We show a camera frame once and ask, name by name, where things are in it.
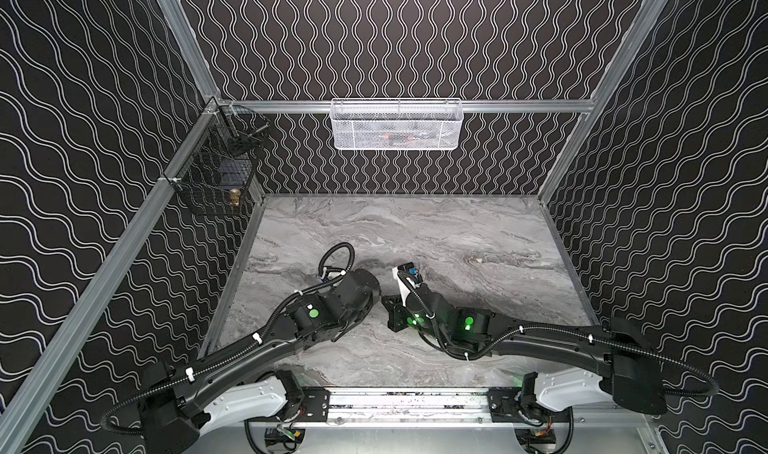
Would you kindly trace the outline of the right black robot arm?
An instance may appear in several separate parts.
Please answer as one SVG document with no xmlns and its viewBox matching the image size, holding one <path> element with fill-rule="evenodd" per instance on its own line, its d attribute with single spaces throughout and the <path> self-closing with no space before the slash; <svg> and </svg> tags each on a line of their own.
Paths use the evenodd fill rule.
<svg viewBox="0 0 768 454">
<path fill-rule="evenodd" d="M 456 307 L 413 269 L 393 275 L 399 292 L 382 299 L 390 330 L 412 328 L 426 344 L 461 362 L 520 356 L 564 365 L 554 374 L 525 375 L 517 403 L 528 416 L 607 401 L 658 416 L 666 413 L 670 397 L 710 398 L 720 390 L 708 372 L 657 352 L 625 320 L 615 319 L 607 329 L 522 320 Z"/>
</svg>

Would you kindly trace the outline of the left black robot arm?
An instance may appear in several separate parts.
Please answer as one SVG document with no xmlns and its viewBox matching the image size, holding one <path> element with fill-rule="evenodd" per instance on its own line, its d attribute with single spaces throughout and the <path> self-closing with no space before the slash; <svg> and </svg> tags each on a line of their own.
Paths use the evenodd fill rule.
<svg viewBox="0 0 768 454">
<path fill-rule="evenodd" d="M 350 243 L 334 245 L 319 262 L 319 284 L 290 294 L 262 327 L 227 347 L 185 366 L 151 366 L 137 393 L 101 415 L 101 429 L 138 436 L 149 453 L 184 452 L 213 428 L 214 404 L 227 391 L 284 358 L 340 340 L 362 323 L 381 288 L 354 262 Z"/>
</svg>

